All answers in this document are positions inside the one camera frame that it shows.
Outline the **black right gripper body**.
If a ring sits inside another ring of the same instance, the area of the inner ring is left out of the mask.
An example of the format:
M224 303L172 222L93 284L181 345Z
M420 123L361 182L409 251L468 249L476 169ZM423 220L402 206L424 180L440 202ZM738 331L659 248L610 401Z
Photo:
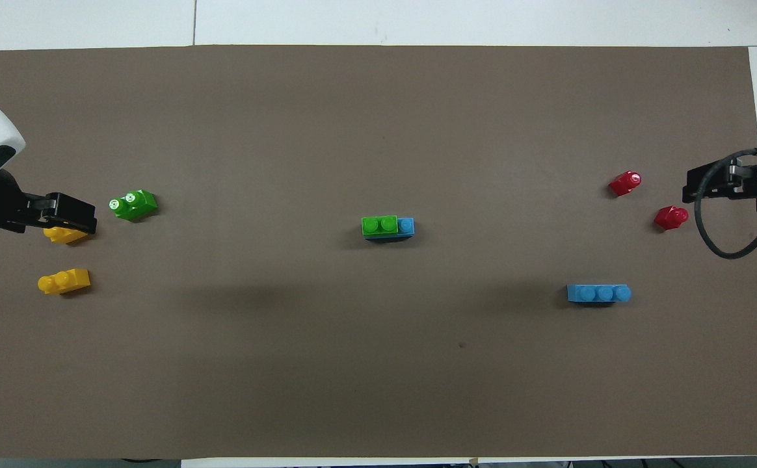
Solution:
M693 203L699 194L703 198L754 199L757 211L757 163L744 164L737 156L688 171L682 201Z

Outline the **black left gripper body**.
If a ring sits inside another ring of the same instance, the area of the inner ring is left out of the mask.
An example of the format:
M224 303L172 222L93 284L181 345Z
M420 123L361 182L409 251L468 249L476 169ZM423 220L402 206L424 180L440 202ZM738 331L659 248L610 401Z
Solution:
M18 201L10 204L2 228L19 233L25 232L27 226L66 228L93 235L98 225L95 212L95 205L61 192L45 196L22 193Z

